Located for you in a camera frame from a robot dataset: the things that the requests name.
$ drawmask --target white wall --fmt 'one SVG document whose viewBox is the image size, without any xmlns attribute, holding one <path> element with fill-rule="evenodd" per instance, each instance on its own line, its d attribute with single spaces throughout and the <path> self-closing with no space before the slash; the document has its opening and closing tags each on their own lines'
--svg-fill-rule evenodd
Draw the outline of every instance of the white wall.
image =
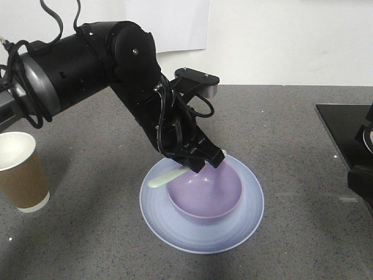
<svg viewBox="0 0 373 280">
<path fill-rule="evenodd" d="M 45 2 L 71 34 L 75 1 Z M 0 9 L 0 35 L 10 40 L 58 33 L 36 0 L 0 0 Z M 122 19 L 124 0 L 82 0 L 80 24 Z M 5 57 L 0 51 L 0 62 Z M 207 49 L 157 57 L 169 78 L 186 66 L 222 84 L 373 86 L 373 1 L 210 0 Z"/>
</svg>

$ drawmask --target cup rim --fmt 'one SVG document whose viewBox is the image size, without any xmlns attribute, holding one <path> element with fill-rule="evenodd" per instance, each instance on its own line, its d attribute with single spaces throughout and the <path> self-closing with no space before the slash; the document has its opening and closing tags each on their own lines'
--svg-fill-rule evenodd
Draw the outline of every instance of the cup rim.
<svg viewBox="0 0 373 280">
<path fill-rule="evenodd" d="M 0 144 L 1 144 L 1 138 L 7 137 L 9 135 L 22 135 L 23 139 L 26 139 L 24 141 L 25 142 L 27 141 L 26 143 L 28 143 L 29 147 L 27 147 L 27 149 L 23 152 L 24 156 L 21 159 L 19 159 L 17 162 L 14 162 L 13 164 L 9 166 L 3 167 L 3 168 L 0 167 L 0 172 L 7 171 L 25 162 L 34 153 L 35 148 L 36 148 L 35 138 L 31 134 L 28 134 L 26 132 L 21 132 L 21 131 L 10 131 L 10 132 L 0 133 Z"/>
</svg>

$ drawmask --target bowl rim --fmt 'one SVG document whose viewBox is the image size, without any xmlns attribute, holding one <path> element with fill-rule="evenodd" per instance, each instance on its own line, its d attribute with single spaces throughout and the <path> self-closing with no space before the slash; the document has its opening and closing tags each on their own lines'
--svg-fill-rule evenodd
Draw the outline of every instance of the bowl rim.
<svg viewBox="0 0 373 280">
<path fill-rule="evenodd" d="M 235 174 L 237 175 L 237 177 L 239 178 L 241 184 L 240 184 L 240 196 L 238 197 L 236 203 L 231 207 L 229 208 L 228 210 L 226 210 L 225 212 L 221 213 L 221 214 L 218 214 L 218 215 L 215 215 L 215 216 L 200 216 L 200 215 L 196 215 L 196 214 L 192 214 L 192 213 L 189 213 L 188 211 L 182 209 L 179 205 L 177 205 L 175 203 L 175 201 L 172 199 L 171 195 L 170 195 L 170 192 L 168 191 L 168 184 L 166 184 L 166 192 L 167 192 L 167 195 L 168 195 L 168 198 L 170 199 L 172 205 L 175 207 L 176 210 L 180 211 L 182 214 L 185 214 L 186 216 L 189 216 L 189 217 L 192 217 L 192 218 L 198 218 L 198 219 L 217 219 L 217 218 L 221 218 L 223 216 L 226 216 L 228 215 L 229 213 L 231 213 L 236 207 L 237 205 L 240 203 L 241 199 L 242 199 L 242 194 L 244 192 L 244 188 L 243 188 L 243 182 L 242 182 L 242 178 L 241 176 L 237 173 L 237 171 L 228 163 L 226 162 L 225 160 L 221 162 L 221 164 L 224 163 L 226 165 L 228 165 L 230 168 L 233 169 L 233 171 L 235 172 Z"/>
</svg>

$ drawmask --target purple bowl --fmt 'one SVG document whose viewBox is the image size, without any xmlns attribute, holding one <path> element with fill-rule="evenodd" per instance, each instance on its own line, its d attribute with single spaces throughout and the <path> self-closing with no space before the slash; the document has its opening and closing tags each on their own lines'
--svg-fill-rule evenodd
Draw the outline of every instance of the purple bowl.
<svg viewBox="0 0 373 280">
<path fill-rule="evenodd" d="M 176 209 L 202 219 L 230 213 L 242 196 L 241 179 L 226 161 L 216 169 L 206 164 L 199 173 L 189 170 L 169 182 L 166 189 Z"/>
</svg>

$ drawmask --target white plate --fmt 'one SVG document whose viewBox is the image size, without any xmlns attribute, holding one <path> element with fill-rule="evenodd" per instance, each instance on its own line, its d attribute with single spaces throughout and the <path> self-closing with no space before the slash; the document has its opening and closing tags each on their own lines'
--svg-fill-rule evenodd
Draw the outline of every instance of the white plate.
<svg viewBox="0 0 373 280">
<path fill-rule="evenodd" d="M 140 207 L 149 228 L 162 241 L 190 253 L 214 254 L 237 247 L 259 226 L 264 212 L 264 197 L 254 174 L 239 160 L 226 156 L 227 163 L 243 182 L 240 203 L 232 213 L 214 223 L 201 224 L 182 216 L 172 205 L 166 185 L 149 188 L 147 182 L 177 166 L 162 159 L 146 175 L 140 190 Z"/>
</svg>

